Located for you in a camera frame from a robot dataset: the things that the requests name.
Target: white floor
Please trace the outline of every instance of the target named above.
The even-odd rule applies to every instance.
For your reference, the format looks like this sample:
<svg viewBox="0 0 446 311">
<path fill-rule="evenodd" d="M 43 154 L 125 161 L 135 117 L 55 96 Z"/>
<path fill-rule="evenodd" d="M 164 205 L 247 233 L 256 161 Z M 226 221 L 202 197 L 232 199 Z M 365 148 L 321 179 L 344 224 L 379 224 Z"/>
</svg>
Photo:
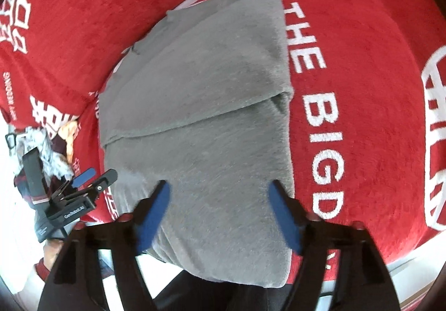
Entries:
<svg viewBox="0 0 446 311">
<path fill-rule="evenodd" d="M 8 149 L 4 140 L 7 126 L 0 119 L 0 275 L 12 293 L 23 288 L 33 264 L 43 256 L 42 245 L 34 234 L 34 211 L 22 200 L 13 185 Z M 446 261 L 446 232 L 420 247 L 408 257 L 389 266 L 400 302 L 433 281 Z M 144 280 L 155 297 L 181 271 L 149 255 L 138 258 Z M 324 291 L 333 288 L 326 283 Z M 114 277 L 104 280 L 111 311 L 122 305 Z M 330 297 L 321 298 L 317 311 L 328 309 Z"/>
</svg>

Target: red fleece fabric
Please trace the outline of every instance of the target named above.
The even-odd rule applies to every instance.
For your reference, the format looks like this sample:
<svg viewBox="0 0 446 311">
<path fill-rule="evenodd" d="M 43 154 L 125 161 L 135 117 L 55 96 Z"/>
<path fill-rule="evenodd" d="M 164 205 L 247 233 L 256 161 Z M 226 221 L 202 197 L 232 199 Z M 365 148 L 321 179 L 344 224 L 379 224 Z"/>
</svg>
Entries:
<svg viewBox="0 0 446 311">
<path fill-rule="evenodd" d="M 37 274 L 39 275 L 40 279 L 43 282 L 46 282 L 46 279 L 48 278 L 48 276 L 50 275 L 50 271 L 48 270 L 48 268 L 45 267 L 45 265 L 43 264 L 43 258 L 40 260 L 39 263 L 34 265 Z"/>
<path fill-rule="evenodd" d="M 427 182 L 441 180 L 446 166 L 441 133 L 433 133 L 446 120 L 446 22 L 433 0 L 283 3 L 296 197 L 331 222 L 363 221 L 385 261 L 398 259 L 446 224 L 438 186 L 425 200 L 426 138 L 435 142 Z M 424 70 L 434 52 L 434 67 Z M 436 101 L 425 110 L 421 73 L 432 68 L 425 88 L 435 87 L 426 96 Z M 425 118 L 434 125 L 428 135 Z M 293 255 L 289 282 L 299 261 Z M 329 257 L 326 279 L 335 278 L 336 261 Z"/>
<path fill-rule="evenodd" d="M 79 116 L 121 52 L 183 0 L 5 0 L 0 107 L 19 128 Z"/>
<path fill-rule="evenodd" d="M 0 35 L 11 29 L 13 38 L 0 36 L 0 65 L 7 69 L 2 112 L 18 127 L 50 129 L 83 112 L 75 170 L 99 173 L 96 92 L 121 52 L 183 1 L 14 0 L 21 5 L 11 27 L 4 4 Z M 362 220 L 392 261 L 446 224 L 444 18 L 433 0 L 283 3 L 295 88 L 290 144 L 296 197 L 330 221 Z M 109 194 L 103 199 L 96 217 L 108 221 L 116 214 Z M 336 257 L 327 263 L 326 279 L 333 279 Z M 289 281 L 298 264 L 293 256 Z"/>
</svg>

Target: folded gray cloth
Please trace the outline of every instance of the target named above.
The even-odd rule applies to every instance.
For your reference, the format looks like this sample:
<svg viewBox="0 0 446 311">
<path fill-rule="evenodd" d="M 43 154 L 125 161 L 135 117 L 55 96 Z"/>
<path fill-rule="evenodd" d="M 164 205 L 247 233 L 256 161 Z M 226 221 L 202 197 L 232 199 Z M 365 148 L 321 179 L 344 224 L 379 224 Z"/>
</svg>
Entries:
<svg viewBox="0 0 446 311">
<path fill-rule="evenodd" d="M 170 11 L 133 46 L 100 95 L 100 138 L 119 213 L 172 185 L 152 254 L 211 281 L 284 285 L 291 251 L 267 188 L 294 194 L 292 95 L 281 0 Z"/>
</svg>

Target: crumpled cloth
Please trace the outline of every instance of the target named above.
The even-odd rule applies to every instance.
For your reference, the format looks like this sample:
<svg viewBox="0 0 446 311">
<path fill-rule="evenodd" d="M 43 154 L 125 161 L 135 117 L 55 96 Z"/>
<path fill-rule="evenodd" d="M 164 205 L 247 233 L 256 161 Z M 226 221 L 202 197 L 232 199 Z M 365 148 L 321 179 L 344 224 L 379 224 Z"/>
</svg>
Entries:
<svg viewBox="0 0 446 311">
<path fill-rule="evenodd" d="M 59 180 L 62 177 L 65 177 L 66 180 L 72 179 L 74 171 L 71 165 L 65 156 L 53 151 L 51 139 L 46 129 L 33 127 L 25 129 L 25 136 L 17 137 L 16 147 L 11 151 L 14 176 L 18 176 L 23 169 L 23 156 L 36 147 L 40 153 L 43 173 L 48 186 L 51 183 L 52 176 L 57 177 Z"/>
</svg>

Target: clamp jaw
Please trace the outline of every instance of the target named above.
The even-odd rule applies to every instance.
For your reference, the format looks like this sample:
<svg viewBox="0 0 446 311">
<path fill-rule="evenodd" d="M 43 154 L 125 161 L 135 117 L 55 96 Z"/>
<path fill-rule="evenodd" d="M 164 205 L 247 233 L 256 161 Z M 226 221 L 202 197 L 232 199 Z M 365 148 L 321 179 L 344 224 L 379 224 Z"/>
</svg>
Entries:
<svg viewBox="0 0 446 311">
<path fill-rule="evenodd" d="M 28 187 L 37 212 L 34 230 L 40 243 L 48 238 L 65 238 L 64 226 L 96 208 L 99 194 L 113 184 L 118 176 L 115 170 L 106 171 L 84 190 L 78 188 L 95 175 L 93 168 L 65 182 L 52 195 L 40 167 L 39 150 L 34 148 L 23 156 Z"/>
<path fill-rule="evenodd" d="M 124 310 L 156 311 L 135 256 L 152 245 L 169 194 L 169 184 L 161 181 L 150 198 L 138 203 L 129 221 L 74 229 L 46 281 L 38 311 L 109 311 L 98 249 L 111 249 Z M 268 195 L 286 243 L 303 258 L 282 311 L 314 311 L 329 249 L 341 253 L 330 311 L 400 311 L 389 272 L 362 224 L 310 220 L 300 202 L 289 198 L 277 180 Z"/>
</svg>

